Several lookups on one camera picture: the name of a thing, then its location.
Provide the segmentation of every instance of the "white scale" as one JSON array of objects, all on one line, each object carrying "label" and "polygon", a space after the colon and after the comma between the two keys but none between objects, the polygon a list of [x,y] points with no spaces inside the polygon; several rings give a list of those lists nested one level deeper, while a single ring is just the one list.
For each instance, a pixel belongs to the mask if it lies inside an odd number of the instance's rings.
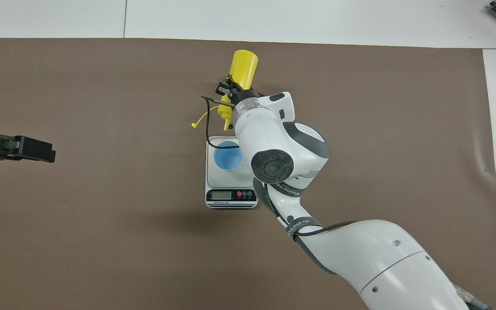
[{"label": "white scale", "polygon": [[[238,144],[236,137],[210,137],[213,145],[224,141]],[[216,149],[206,143],[206,205],[221,210],[243,210],[257,205],[254,192],[254,176],[242,159],[240,165],[233,170],[220,168],[214,160]]]}]

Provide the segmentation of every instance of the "yellow bottle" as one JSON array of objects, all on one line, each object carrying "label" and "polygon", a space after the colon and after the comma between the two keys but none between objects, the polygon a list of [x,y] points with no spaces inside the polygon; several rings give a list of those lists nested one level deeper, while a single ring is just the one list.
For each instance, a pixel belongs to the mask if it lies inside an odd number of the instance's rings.
[{"label": "yellow bottle", "polygon": [[[251,51],[238,50],[232,56],[231,69],[229,74],[232,76],[233,80],[238,83],[243,90],[250,89],[252,85],[252,78],[254,78],[254,73],[256,73],[257,66],[257,56]],[[223,96],[222,101],[231,102],[229,97]],[[233,117],[233,110],[228,106],[220,105],[218,114],[225,121],[225,126],[223,130],[229,129],[229,124]]]}]

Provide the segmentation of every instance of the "blue bowl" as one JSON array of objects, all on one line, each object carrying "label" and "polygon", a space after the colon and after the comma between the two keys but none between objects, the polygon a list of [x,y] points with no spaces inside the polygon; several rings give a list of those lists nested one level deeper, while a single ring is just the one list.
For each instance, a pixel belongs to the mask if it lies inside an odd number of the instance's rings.
[{"label": "blue bowl", "polygon": [[[234,146],[238,145],[233,141],[223,141],[219,143],[218,146]],[[242,153],[240,149],[215,149],[214,151],[214,161],[223,170],[233,170],[242,163]]]}]

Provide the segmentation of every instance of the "brown paper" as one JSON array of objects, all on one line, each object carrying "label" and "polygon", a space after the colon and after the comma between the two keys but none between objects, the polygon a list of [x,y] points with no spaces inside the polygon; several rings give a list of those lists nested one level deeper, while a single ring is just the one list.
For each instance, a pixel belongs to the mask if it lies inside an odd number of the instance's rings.
[{"label": "brown paper", "polygon": [[253,86],[291,92],[329,145],[309,213],[399,224],[496,309],[480,50],[0,39],[0,134],[57,150],[54,164],[0,161],[0,310],[366,309],[266,208],[205,206],[204,132],[189,124],[236,49],[260,59]]}]

